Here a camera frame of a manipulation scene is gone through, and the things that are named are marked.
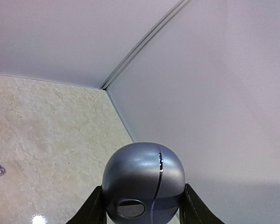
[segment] white panel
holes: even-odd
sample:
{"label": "white panel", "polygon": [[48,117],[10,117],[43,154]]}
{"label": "white panel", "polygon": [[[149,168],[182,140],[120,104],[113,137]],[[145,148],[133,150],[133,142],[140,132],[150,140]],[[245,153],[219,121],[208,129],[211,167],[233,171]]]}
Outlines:
{"label": "white panel", "polygon": [[0,1],[0,74],[98,88],[175,3]]}
{"label": "white panel", "polygon": [[194,0],[109,94],[227,224],[280,224],[280,0]]}

